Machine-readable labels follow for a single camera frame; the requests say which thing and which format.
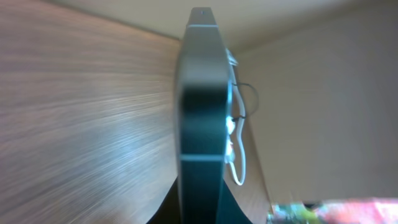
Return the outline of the turquoise screen smartphone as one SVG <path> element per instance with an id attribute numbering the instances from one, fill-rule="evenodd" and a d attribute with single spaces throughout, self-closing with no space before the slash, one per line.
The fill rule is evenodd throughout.
<path id="1" fill-rule="evenodd" d="M 209 7 L 194 7 L 176 67 L 175 127 L 182 223 L 216 223 L 223 188 L 230 79 Z"/>

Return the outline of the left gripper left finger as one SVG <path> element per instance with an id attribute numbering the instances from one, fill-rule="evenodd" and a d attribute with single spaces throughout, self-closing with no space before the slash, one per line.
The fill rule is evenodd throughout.
<path id="1" fill-rule="evenodd" d="M 178 179 L 175 179 L 160 207 L 147 224 L 180 224 Z"/>

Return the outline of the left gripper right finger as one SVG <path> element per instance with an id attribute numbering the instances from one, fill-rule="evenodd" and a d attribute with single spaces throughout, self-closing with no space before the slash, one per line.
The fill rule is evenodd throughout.
<path id="1" fill-rule="evenodd" d="M 217 224 L 252 224 L 239 207 L 226 182 L 223 182 L 221 202 L 217 213 Z"/>

